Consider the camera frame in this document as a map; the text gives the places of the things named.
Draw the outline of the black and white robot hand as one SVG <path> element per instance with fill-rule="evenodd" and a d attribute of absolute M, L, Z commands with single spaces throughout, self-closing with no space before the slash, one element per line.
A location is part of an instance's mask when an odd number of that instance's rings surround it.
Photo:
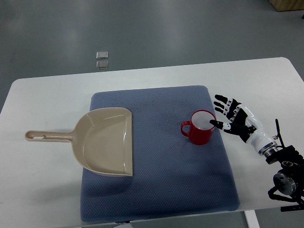
<path fill-rule="evenodd" d="M 222 113 L 228 122 L 210 120 L 210 124 L 226 133 L 239 136 L 244 143 L 252 145 L 259 155 L 268 157 L 278 151 L 277 143 L 244 104 L 222 95 L 215 95 L 215 99 L 215 111 Z"/>

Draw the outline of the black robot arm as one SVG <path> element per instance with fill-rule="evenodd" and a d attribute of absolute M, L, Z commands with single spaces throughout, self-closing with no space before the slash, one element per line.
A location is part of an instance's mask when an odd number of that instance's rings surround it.
<path fill-rule="evenodd" d="M 273 176 L 274 187 L 268 191 L 272 200 L 294 203 L 292 206 L 281 207 L 282 212 L 304 209 L 304 157 L 294 148 L 285 146 L 279 127 L 279 121 L 275 119 L 277 135 L 274 139 L 280 141 L 280 145 L 271 145 L 266 151 L 265 157 L 268 164 L 280 163 L 281 169 Z"/>

